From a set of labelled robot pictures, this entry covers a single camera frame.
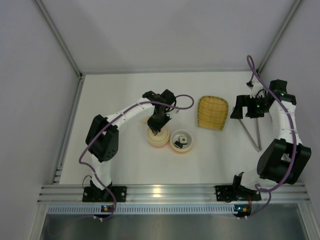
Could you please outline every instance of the black bracket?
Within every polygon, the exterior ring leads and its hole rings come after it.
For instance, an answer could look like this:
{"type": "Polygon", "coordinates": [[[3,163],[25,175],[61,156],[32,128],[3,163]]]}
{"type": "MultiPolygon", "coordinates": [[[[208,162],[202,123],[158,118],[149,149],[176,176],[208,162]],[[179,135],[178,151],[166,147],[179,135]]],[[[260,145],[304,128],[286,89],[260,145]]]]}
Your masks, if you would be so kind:
{"type": "MultiPolygon", "coordinates": [[[[107,192],[107,190],[100,190],[94,184],[91,186],[86,186],[82,195],[82,202],[84,203],[111,203],[114,201],[112,196],[107,192]]],[[[118,203],[125,203],[127,198],[127,187],[126,186],[108,186],[111,190],[115,199],[118,203]]]]}
{"type": "Polygon", "coordinates": [[[244,186],[241,186],[242,173],[238,176],[234,175],[232,185],[218,185],[215,186],[216,200],[218,202],[227,202],[232,201],[261,201],[261,194],[259,191],[251,190],[244,186]]]}

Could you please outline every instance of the enclosure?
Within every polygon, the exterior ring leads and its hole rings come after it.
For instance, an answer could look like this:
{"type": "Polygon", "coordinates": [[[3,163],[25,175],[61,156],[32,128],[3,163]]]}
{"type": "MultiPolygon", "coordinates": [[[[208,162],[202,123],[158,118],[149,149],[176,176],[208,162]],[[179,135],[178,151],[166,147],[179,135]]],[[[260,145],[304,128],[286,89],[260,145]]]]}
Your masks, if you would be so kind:
{"type": "MultiPolygon", "coordinates": [[[[319,8],[316,0],[5,1],[1,235],[319,239],[319,8]],[[255,172],[275,139],[268,113],[251,119],[243,108],[241,122],[231,118],[237,96],[251,91],[247,55],[266,85],[287,81],[287,92],[296,97],[298,136],[312,151],[297,183],[273,191],[266,208],[267,192],[257,193],[259,201],[226,202],[216,188],[231,186],[241,172],[255,172]],[[148,91],[166,89],[194,99],[192,108],[172,111],[166,124],[170,134],[190,133],[190,151],[152,147],[150,126],[131,121],[121,128],[110,161],[120,201],[114,209],[109,200],[83,202],[86,176],[94,174],[79,158],[94,117],[118,113],[129,121],[121,110],[139,104],[148,91]],[[223,130],[198,126],[203,96],[227,102],[223,130]],[[252,213],[263,211],[237,219],[238,208],[248,204],[252,213]],[[103,220],[110,214],[105,206],[114,215],[103,220]]],[[[177,107],[190,104],[187,97],[176,99],[177,107]]],[[[89,152],[83,161],[92,162],[89,152]]],[[[277,184],[258,182],[267,189],[277,184]]]]}

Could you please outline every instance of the gray wall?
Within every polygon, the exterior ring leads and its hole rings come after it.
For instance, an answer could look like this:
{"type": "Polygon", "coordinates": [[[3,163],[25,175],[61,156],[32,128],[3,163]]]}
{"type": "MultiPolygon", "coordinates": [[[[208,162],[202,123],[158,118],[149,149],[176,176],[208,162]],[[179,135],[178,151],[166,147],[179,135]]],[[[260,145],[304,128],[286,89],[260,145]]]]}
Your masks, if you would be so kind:
{"type": "Polygon", "coordinates": [[[0,238],[25,239],[77,77],[31,0],[0,7],[0,238]]]}
{"type": "Polygon", "coordinates": [[[263,79],[288,81],[296,95],[300,138],[312,150],[302,177],[320,220],[320,1],[306,0],[264,69],[263,79]]]}
{"type": "Polygon", "coordinates": [[[248,70],[294,0],[43,0],[82,72],[248,70]]]}

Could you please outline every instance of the yellow basket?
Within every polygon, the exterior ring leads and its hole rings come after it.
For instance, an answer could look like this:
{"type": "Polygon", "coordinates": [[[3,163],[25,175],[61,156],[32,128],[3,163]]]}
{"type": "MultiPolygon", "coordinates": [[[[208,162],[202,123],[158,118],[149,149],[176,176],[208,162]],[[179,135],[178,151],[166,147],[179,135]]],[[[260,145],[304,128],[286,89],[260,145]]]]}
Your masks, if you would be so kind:
{"type": "Polygon", "coordinates": [[[203,96],[197,109],[198,127],[222,131],[228,117],[229,105],[217,96],[203,96]]]}

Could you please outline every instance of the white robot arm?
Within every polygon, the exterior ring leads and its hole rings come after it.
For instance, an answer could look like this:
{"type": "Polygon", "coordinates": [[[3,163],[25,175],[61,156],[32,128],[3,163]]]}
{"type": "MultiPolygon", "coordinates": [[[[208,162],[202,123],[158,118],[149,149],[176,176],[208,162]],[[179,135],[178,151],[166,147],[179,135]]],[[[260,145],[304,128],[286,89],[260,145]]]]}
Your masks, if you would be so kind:
{"type": "MultiPolygon", "coordinates": [[[[254,90],[255,85],[261,87],[261,83],[253,82],[252,90],[254,90]]],[[[243,107],[247,107],[245,116],[250,118],[260,118],[264,117],[265,113],[270,113],[274,140],[260,157],[256,173],[261,179],[269,179],[277,183],[283,179],[288,171],[293,152],[292,131],[295,132],[297,153],[295,159],[293,159],[294,164],[291,172],[285,181],[285,183],[294,184],[311,156],[311,149],[303,146],[299,138],[295,120],[296,97],[287,93],[287,82],[279,79],[273,80],[270,82],[269,88],[290,113],[294,129],[291,129],[289,118],[280,104],[269,93],[258,95],[262,88],[256,92],[257,87],[254,94],[251,92],[251,95],[237,96],[235,108],[230,117],[232,119],[242,119],[243,107]]],[[[249,180],[252,179],[254,179],[252,174],[243,173],[241,184],[248,184],[249,180]]]]}
{"type": "Polygon", "coordinates": [[[92,174],[90,187],[91,192],[95,195],[94,199],[97,200],[97,202],[105,202],[109,196],[104,186],[107,186],[108,189],[112,187],[111,164],[113,157],[118,152],[119,135],[123,133],[129,125],[146,117],[150,117],[147,124],[153,134],[156,135],[161,131],[162,127],[171,120],[172,113],[178,112],[172,112],[172,108],[161,105],[160,103],[168,106],[174,104],[175,106],[177,101],[175,95],[167,89],[162,94],[149,91],[133,105],[112,115],[106,117],[97,115],[93,119],[85,140],[87,145],[90,144],[93,138],[106,127],[107,124],[112,122],[106,131],[101,134],[88,149],[91,153],[92,166],[95,170],[95,174],[92,174]]]}

